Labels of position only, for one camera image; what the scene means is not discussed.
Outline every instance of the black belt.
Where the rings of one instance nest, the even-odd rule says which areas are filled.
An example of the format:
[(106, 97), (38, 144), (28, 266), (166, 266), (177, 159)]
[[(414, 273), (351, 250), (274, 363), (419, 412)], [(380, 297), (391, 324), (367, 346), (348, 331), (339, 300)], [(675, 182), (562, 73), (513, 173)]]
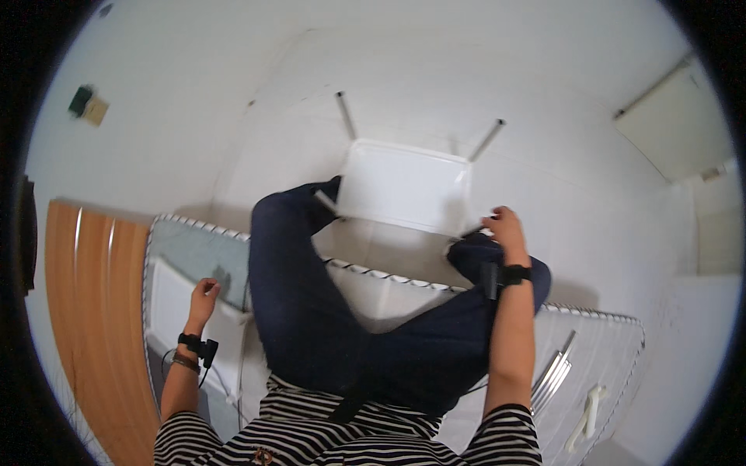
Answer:
[(362, 375), (345, 393), (345, 397), (329, 415), (329, 421), (338, 424), (346, 424), (355, 417), (360, 408), (374, 394), (374, 383), (372, 377)]

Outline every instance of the wooden cabinet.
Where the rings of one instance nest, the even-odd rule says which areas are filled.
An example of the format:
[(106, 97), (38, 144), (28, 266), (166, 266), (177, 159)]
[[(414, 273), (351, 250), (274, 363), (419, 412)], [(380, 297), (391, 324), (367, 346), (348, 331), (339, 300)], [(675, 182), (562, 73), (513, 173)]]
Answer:
[(160, 425), (142, 340), (148, 225), (51, 201), (46, 285), (54, 338), (83, 416), (116, 465), (152, 463)]

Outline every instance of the hand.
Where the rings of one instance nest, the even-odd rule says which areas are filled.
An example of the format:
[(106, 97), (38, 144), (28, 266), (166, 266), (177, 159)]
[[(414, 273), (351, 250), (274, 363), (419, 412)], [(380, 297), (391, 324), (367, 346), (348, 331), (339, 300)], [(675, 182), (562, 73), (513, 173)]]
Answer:
[(505, 206), (494, 208), (493, 213), (496, 218), (483, 217), (482, 225), (492, 231), (494, 235), (492, 239), (503, 247), (505, 264), (519, 264), (529, 267), (530, 260), (526, 252), (526, 241), (518, 216)]
[(189, 308), (189, 320), (184, 327), (184, 333), (201, 335), (204, 325), (215, 309), (215, 300), (220, 294), (220, 283), (214, 278), (199, 280), (192, 292), (192, 305)]

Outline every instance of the wall switch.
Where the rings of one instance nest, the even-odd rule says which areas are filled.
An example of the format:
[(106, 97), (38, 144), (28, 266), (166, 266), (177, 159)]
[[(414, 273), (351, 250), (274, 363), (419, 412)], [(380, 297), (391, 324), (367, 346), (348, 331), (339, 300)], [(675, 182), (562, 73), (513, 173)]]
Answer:
[(86, 105), (86, 109), (83, 112), (83, 118), (85, 118), (93, 126), (101, 126), (101, 121), (106, 115), (106, 110), (109, 109), (109, 104), (102, 101), (98, 97), (91, 97)]

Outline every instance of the white handle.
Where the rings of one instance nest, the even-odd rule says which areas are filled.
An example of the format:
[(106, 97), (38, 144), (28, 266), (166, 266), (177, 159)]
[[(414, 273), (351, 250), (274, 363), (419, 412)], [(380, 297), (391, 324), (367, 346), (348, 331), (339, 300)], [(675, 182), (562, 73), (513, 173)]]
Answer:
[(598, 402), (605, 398), (607, 395), (606, 387), (596, 385), (591, 388), (588, 392), (588, 399), (586, 400), (586, 410), (583, 415), (580, 416), (580, 420), (572, 430), (572, 434), (565, 442), (565, 450), (568, 453), (575, 453), (575, 441), (580, 436), (580, 432), (585, 428), (586, 438), (591, 438), (596, 426), (596, 417), (598, 416)]
[(596, 429), (596, 416), (598, 414), (598, 401), (606, 397), (606, 388), (596, 385), (588, 392), (586, 412), (588, 422), (586, 423), (586, 438), (591, 438)]

